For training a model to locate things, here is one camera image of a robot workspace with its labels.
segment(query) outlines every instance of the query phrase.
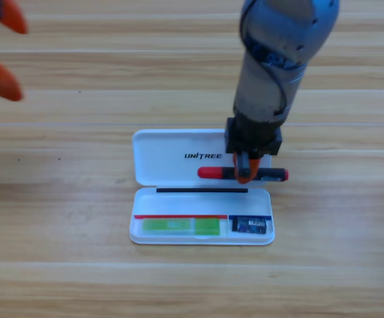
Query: red screwdriver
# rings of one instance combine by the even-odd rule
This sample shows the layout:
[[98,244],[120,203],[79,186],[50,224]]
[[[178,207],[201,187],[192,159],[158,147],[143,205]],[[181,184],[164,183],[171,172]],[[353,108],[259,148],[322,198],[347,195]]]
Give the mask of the red screwdriver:
[[[198,176],[202,179],[234,180],[234,167],[201,167]],[[289,179],[289,172],[282,168],[259,168],[254,181],[284,182]]]

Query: green item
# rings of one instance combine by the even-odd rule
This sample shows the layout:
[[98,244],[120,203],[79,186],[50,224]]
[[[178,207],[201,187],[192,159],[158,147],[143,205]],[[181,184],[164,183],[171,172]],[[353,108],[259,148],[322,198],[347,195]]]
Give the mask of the green item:
[[195,219],[195,235],[220,235],[219,219]]
[[190,219],[144,219],[144,231],[185,231],[190,230]]

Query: green label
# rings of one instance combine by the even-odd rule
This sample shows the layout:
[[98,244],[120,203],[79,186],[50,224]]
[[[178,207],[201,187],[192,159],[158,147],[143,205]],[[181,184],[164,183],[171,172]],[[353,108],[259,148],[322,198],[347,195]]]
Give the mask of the green label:
[[190,219],[145,219],[145,231],[183,231],[190,230]]

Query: unitree logo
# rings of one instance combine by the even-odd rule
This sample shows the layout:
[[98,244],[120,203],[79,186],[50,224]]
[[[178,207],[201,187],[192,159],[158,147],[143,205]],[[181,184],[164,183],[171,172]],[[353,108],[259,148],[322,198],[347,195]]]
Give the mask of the unitree logo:
[[223,154],[185,154],[185,158],[196,158],[196,159],[221,159]]

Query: white case lid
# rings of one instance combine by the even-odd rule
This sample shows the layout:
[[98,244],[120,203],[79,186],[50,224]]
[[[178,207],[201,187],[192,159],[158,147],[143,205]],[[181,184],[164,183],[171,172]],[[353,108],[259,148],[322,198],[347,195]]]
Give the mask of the white case lid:
[[[225,153],[224,129],[148,129],[133,136],[136,180],[158,187],[252,187],[264,181],[240,185],[236,180],[211,180],[198,176],[202,166],[234,167]],[[197,158],[185,158],[197,155]],[[270,168],[264,156],[260,167]]]

